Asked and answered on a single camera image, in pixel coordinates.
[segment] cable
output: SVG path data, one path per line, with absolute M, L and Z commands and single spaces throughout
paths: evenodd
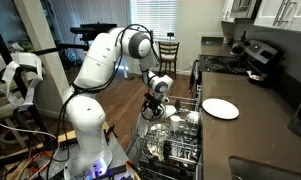
M 41 150 L 40 152 L 42 152 L 45 156 L 47 156 L 48 158 L 50 158 L 50 155 L 46 154 L 45 151 L 42 151 L 42 150 Z M 66 161 L 69 160 L 69 154 L 70 154 L 70 153 L 69 153 L 69 151 L 68 151 L 67 158 L 64 159 L 64 160 L 58 160 L 58 159 L 53 159 L 53 158 L 52 158 L 52 161 L 55 161 L 55 162 L 66 162 Z
M 8 176 L 9 174 L 11 174 L 12 172 L 14 172 L 14 171 L 19 167 L 19 165 L 22 163 L 22 161 L 23 161 L 26 157 L 27 157 L 27 154 L 25 154 L 25 155 L 22 157 L 22 159 L 19 161 L 19 163 L 18 163 L 17 165 L 14 165 L 11 169 L 9 169 L 8 172 L 7 172 L 6 174 L 0 176 L 0 179 L 2 179 L 2 178 L 4 178 L 4 177 Z
M 115 46 L 117 45 L 117 42 L 118 42 L 118 38 L 119 36 L 121 36 L 120 38 L 120 58 L 119 58 L 119 61 L 117 63 L 117 68 L 116 68 L 116 64 L 115 64 L 115 61 L 114 61 L 114 66 L 113 66 L 113 73 L 111 74 L 110 78 L 102 85 L 99 85 L 99 86 L 96 86 L 96 87 L 91 87 L 91 88 L 81 88 L 81 87 L 78 87 L 77 85 L 74 84 L 74 82 L 72 83 L 72 86 L 75 88 L 75 91 L 74 93 L 65 101 L 65 103 L 63 104 L 62 108 L 61 108 L 61 111 L 60 111 L 60 114 L 59 114 L 59 118 L 58 118 L 58 125 L 57 125 L 57 132 L 56 132 L 56 137 L 58 138 L 58 134 L 59 134 L 59 129 L 60 129 L 60 121 L 63 122 L 63 129 L 65 131 L 65 126 L 64 126 L 64 121 L 65 121 L 65 114 L 66 114 L 66 107 L 69 103 L 69 101 L 76 95 L 79 95 L 79 94 L 82 94 L 82 93 L 97 93 L 97 92 L 100 92 L 101 90 L 104 90 L 106 89 L 113 81 L 115 75 L 117 74 L 118 72 L 118 69 L 119 69 L 119 66 L 121 64 L 121 61 L 122 61 L 122 57 L 123 57 L 123 46 L 122 46 L 122 41 L 123 41 L 123 36 L 125 35 L 125 32 L 126 30 L 130 29 L 130 27 L 132 26 L 136 26 L 137 24 L 132 24 L 132 25 L 129 25 L 128 27 L 126 27 L 125 29 L 123 29 L 116 37 L 116 41 L 115 41 Z M 150 34 L 150 42 L 151 42 L 151 49 L 153 50 L 154 54 L 155 54 L 155 57 L 157 58 L 158 55 L 156 54 L 156 52 L 154 51 L 154 48 L 153 48 L 153 38 L 151 36 L 151 33 L 150 31 L 145 28 L 144 26 L 142 25 L 138 25 L 140 27 L 143 27 L 149 34 Z M 53 152 L 52 152 L 52 156 L 50 158 L 50 161 L 53 160 L 52 157 L 54 157 L 54 152 L 55 148 L 53 149 Z M 50 170 L 50 166 L 48 166 L 48 169 L 47 169 L 47 178 L 49 177 L 49 170 Z
M 145 98 L 145 100 L 143 101 L 143 104 L 142 104 L 142 106 L 141 106 L 141 112 L 140 112 L 140 113 L 141 113 L 141 116 L 142 116 L 145 120 L 148 120 L 148 121 L 153 121 L 153 120 L 160 119 L 160 118 L 164 115 L 164 113 L 165 113 L 165 111 L 166 111 L 165 107 L 162 106 L 162 104 L 160 104 L 160 107 L 161 107 L 161 109 L 162 109 L 162 113 L 161 113 L 158 117 L 153 118 L 153 119 L 149 119 L 149 118 L 147 118 L 147 117 L 145 117 L 145 116 L 143 115 L 143 112 L 146 110 L 146 109 L 143 110 L 143 108 L 145 107 L 144 104 L 145 104 L 147 101 L 149 101 L 149 100 L 147 100 L 147 98 Z
M 17 128 L 12 128 L 12 127 L 9 127 L 9 126 L 5 126 L 5 125 L 3 125 L 3 124 L 1 124 L 1 123 L 0 123 L 0 126 L 2 126 L 2 127 L 4 127 L 4 128 L 7 128 L 7 129 L 14 130 L 14 131 L 21 131 L 21 132 L 26 132 L 26 133 L 39 133 L 39 134 L 45 134 L 45 135 L 48 135 L 48 136 L 53 137 L 54 139 L 57 139 L 56 136 L 54 136 L 54 135 L 52 135 L 52 134 L 50 134 L 50 133 L 42 132 L 42 131 L 32 131 L 32 130 L 17 129 Z M 59 151 L 59 148 L 60 148 L 60 143 L 58 142 L 58 147 L 57 147 L 56 152 Z M 51 162 L 51 159 L 50 159 L 44 166 L 48 165 L 50 162 Z M 30 178 L 30 180 L 31 180 L 32 178 L 34 178 L 34 177 L 35 177 L 42 169 L 43 169 L 43 168 L 40 168 L 39 171 L 37 171 L 37 172 Z
M 28 168 L 30 171 L 32 172 L 37 172 L 39 169 L 41 168 L 41 166 L 39 166 L 37 159 L 41 158 L 41 157 L 46 157 L 48 156 L 50 158 L 50 156 L 52 156 L 52 153 L 50 151 L 41 151 L 37 154 L 35 154 L 34 156 L 32 156 L 30 158 L 30 160 L 28 160 Z
M 76 41 L 77 35 L 78 35 L 78 34 L 74 35 L 74 37 L 73 37 L 73 44 L 76 44 L 75 41 Z M 77 51 L 76 48 L 73 48 L 73 49 L 74 49 L 74 51 L 76 52 L 76 63 L 77 63 L 77 61 L 78 61 L 78 51 Z
M 30 149 L 29 149 L 29 153 L 28 153 L 28 161 L 30 160 L 31 153 L 32 153 L 32 146 L 30 146 Z M 20 176 L 19 176 L 19 180 L 21 180 L 21 177 L 22 177 L 24 171 L 27 169 L 27 166 L 25 166 L 25 167 L 23 168 L 23 170 L 21 171 L 21 174 L 20 174 Z
M 139 27 L 142 27 L 143 29 L 145 29 L 147 31 L 147 33 L 150 35 L 150 43 L 151 43 L 151 49 L 153 51 L 153 54 L 154 54 L 155 58 L 160 62 L 160 58 L 159 58 L 158 54 L 156 53 L 156 51 L 154 50 L 154 47 L 153 47 L 154 41 L 153 41 L 153 37 L 152 37 L 150 31 L 145 26 L 143 26 L 141 24 L 130 24 L 129 26 L 127 26 L 127 28 L 130 28 L 132 26 L 139 26 Z

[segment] dish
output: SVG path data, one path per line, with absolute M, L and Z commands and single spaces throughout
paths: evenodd
M 239 116 L 239 110 L 236 106 L 222 99 L 206 99 L 202 102 L 203 109 L 220 119 L 235 119 Z
M 152 155 L 157 156 L 160 161 L 164 159 L 163 145 L 168 135 L 167 126 L 163 124 L 155 124 L 150 128 L 150 131 L 146 136 L 149 152 Z

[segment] white plate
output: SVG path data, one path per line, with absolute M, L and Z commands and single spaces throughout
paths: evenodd
M 239 116 L 238 108 L 222 99 L 206 99 L 202 102 L 202 107 L 209 114 L 220 119 L 234 119 Z

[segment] kitchen sink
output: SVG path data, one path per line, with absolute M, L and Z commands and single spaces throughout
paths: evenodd
M 229 157 L 232 180 L 301 180 L 301 173 L 238 156 Z

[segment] dishwasher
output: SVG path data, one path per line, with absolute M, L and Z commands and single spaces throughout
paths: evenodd
M 181 118 L 179 129 L 172 131 L 169 117 L 150 121 L 144 137 L 132 130 L 132 141 L 126 153 L 142 170 L 141 179 L 202 179 L 201 112 L 194 111 L 200 101 L 174 96 L 169 99 L 167 104 L 178 104 L 175 115 Z M 191 113 L 198 114 L 198 123 L 187 120 Z

